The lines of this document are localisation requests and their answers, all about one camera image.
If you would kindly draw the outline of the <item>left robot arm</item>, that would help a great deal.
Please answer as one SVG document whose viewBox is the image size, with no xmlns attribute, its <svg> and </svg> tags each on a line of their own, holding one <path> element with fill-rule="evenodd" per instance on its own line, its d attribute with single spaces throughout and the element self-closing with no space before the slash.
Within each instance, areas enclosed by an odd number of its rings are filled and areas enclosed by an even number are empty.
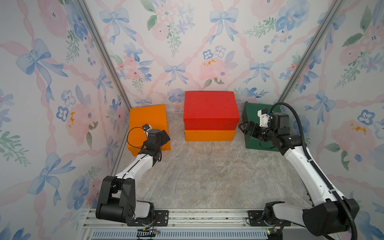
<svg viewBox="0 0 384 240">
<path fill-rule="evenodd" d="M 96 218 L 127 224 L 152 227 L 157 217 L 151 202 L 138 201 L 136 183 L 157 162 L 162 160 L 162 147 L 170 141 L 165 130 L 141 127 L 147 139 L 140 147 L 135 160 L 115 176 L 106 176 L 101 185 Z"/>
</svg>

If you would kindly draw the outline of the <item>red shoebox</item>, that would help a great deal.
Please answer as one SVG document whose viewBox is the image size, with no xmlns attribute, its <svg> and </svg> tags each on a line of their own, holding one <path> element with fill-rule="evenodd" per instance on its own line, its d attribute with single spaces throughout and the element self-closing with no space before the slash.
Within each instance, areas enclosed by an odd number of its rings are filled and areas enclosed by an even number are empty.
<svg viewBox="0 0 384 240">
<path fill-rule="evenodd" d="M 233 131 L 240 121 L 234 92 L 185 92 L 184 125 L 190 131 Z"/>
</svg>

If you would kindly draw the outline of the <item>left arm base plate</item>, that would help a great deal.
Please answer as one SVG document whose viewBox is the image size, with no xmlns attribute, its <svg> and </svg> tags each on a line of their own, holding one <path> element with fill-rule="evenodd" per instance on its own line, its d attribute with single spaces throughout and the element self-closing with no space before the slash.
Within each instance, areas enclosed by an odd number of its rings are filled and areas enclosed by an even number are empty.
<svg viewBox="0 0 384 240">
<path fill-rule="evenodd" d="M 155 227 L 167 227 L 169 222 L 168 210 L 154 210 L 149 213 L 145 218 L 137 218 L 127 223 L 129 227 L 149 228 Z"/>
</svg>

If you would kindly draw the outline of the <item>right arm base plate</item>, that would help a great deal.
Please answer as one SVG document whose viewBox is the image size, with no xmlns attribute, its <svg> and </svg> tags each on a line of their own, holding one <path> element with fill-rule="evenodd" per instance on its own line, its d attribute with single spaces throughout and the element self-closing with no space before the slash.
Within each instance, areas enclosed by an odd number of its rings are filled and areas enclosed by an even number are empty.
<svg viewBox="0 0 384 240">
<path fill-rule="evenodd" d="M 273 213 L 264 210 L 249 210 L 247 211 L 247 223 L 251 227 L 280 227 L 285 220 L 279 220 Z"/>
</svg>

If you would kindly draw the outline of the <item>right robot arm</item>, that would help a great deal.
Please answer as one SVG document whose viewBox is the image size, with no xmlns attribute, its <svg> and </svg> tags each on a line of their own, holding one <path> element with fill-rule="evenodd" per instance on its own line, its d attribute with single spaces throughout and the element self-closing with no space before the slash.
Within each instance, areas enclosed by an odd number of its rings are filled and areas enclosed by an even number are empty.
<svg viewBox="0 0 384 240">
<path fill-rule="evenodd" d="M 331 234 L 351 231 L 351 239 L 358 238 L 355 218 L 360 210 L 354 199 L 347 199 L 327 178 L 313 160 L 302 135 L 292 135 L 289 115 L 260 111 L 259 123 L 239 124 L 246 136 L 272 143 L 295 168 L 312 202 L 309 209 L 288 205 L 282 201 L 266 204 L 260 218 L 269 226 L 280 225 L 279 230 L 268 230 L 268 235 L 280 236 L 285 226 L 305 227 L 314 236 L 330 239 Z"/>
</svg>

